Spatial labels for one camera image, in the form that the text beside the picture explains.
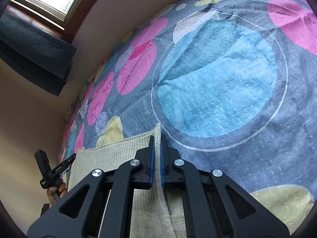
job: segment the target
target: silver pivot screw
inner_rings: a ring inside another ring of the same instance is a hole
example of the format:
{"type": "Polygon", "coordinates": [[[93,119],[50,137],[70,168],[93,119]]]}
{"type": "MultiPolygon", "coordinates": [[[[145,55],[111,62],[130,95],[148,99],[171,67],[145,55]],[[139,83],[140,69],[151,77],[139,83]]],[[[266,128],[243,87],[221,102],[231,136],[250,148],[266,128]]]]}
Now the silver pivot screw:
{"type": "Polygon", "coordinates": [[[177,166],[182,166],[184,163],[185,163],[184,160],[181,160],[181,159],[176,159],[174,161],[174,164],[177,166]]]}
{"type": "Polygon", "coordinates": [[[215,169],[212,171],[213,176],[220,177],[222,176],[222,171],[219,169],[215,169]]]}
{"type": "Polygon", "coordinates": [[[137,159],[132,159],[132,160],[130,161],[130,165],[132,165],[132,166],[137,166],[137,165],[139,165],[139,164],[140,164],[140,161],[137,160],[137,159]]]}
{"type": "Polygon", "coordinates": [[[92,175],[94,177],[98,177],[98,176],[101,176],[102,174],[102,171],[100,169],[95,169],[93,172],[92,172],[92,175]]]}

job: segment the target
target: knit fabric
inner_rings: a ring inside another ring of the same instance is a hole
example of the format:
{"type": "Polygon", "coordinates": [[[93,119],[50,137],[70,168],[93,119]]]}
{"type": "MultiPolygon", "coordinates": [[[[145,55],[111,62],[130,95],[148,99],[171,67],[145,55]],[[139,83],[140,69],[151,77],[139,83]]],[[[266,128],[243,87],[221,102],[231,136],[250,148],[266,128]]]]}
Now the knit fabric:
{"type": "Polygon", "coordinates": [[[168,191],[166,201],[161,187],[160,124],[157,124],[154,130],[138,136],[112,142],[95,149],[78,149],[76,160],[70,170],[68,188],[74,187],[96,168],[106,172],[133,159],[138,149],[148,146],[151,135],[155,140],[153,188],[134,190],[130,238],[186,237],[181,194],[177,191],[168,191]]]}

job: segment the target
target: beige wall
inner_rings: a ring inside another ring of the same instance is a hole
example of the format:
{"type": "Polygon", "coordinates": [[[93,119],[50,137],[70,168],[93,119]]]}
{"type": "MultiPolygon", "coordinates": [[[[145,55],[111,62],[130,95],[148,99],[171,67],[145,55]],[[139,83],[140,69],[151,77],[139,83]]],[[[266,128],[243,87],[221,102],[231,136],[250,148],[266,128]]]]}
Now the beige wall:
{"type": "Polygon", "coordinates": [[[3,73],[0,61],[0,199],[26,233],[47,203],[34,152],[47,152],[56,165],[64,117],[28,95],[3,73]]]}

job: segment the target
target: human hand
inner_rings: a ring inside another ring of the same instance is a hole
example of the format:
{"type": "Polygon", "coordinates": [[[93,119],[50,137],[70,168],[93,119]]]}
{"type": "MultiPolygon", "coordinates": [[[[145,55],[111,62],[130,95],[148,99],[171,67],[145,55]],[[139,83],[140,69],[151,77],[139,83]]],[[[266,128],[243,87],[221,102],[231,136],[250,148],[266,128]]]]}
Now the human hand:
{"type": "MultiPolygon", "coordinates": [[[[58,191],[61,193],[60,198],[65,196],[67,193],[66,183],[64,183],[63,179],[60,178],[61,185],[58,187],[58,191]]],[[[56,199],[53,196],[53,193],[56,192],[57,188],[56,186],[50,187],[47,189],[46,194],[49,198],[50,202],[50,208],[57,202],[56,199]]]]}

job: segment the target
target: blue circle pattern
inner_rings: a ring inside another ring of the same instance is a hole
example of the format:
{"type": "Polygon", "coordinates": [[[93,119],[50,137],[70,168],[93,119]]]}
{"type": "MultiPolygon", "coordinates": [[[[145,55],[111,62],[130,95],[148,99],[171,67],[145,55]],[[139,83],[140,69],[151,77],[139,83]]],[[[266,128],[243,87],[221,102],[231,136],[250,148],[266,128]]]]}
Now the blue circle pattern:
{"type": "Polygon", "coordinates": [[[277,77],[271,46],[226,20],[208,20],[165,59],[158,99],[170,123],[193,137],[217,137],[247,124],[269,101],[277,77]]]}

